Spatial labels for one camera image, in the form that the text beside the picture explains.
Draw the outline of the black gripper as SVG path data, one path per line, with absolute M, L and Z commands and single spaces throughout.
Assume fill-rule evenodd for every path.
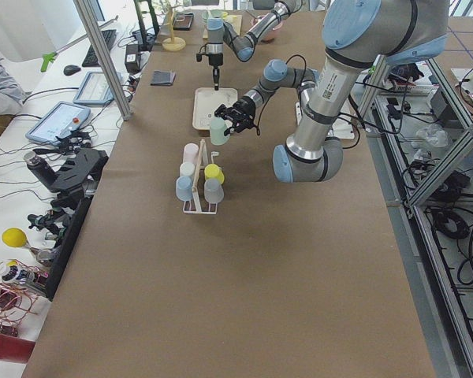
M 255 103 L 250 97 L 242 97 L 233 106 L 221 104 L 214 111 L 214 116 L 231 123 L 224 131 L 224 136 L 230 136 L 255 127 L 255 109 Z
M 212 66 L 212 78 L 214 89 L 219 90 L 220 87 L 220 68 L 224 64 L 224 54 L 208 54 L 209 65 Z

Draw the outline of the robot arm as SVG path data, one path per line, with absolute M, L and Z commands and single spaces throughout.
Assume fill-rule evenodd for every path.
M 302 1 L 275 1 L 272 10 L 265 14 L 243 36 L 238 35 L 231 24 L 222 18 L 207 18 L 207 41 L 196 54 L 196 60 L 208 57 L 212 67 L 214 89 L 220 87 L 220 67 L 223 66 L 223 44 L 225 43 L 239 61 L 247 62 L 254 55 L 255 48 L 265 36 L 273 31 L 282 21 L 298 12 Z
M 303 115 L 295 132 L 273 154 L 278 180 L 320 182 L 343 161 L 339 138 L 329 134 L 359 74 L 383 55 L 390 65 L 438 56 L 445 48 L 447 1 L 336 1 L 322 26 L 326 60 L 321 72 L 269 61 L 259 83 L 214 114 L 231 121 L 225 134 L 253 128 L 255 111 L 281 87 L 296 89 Z

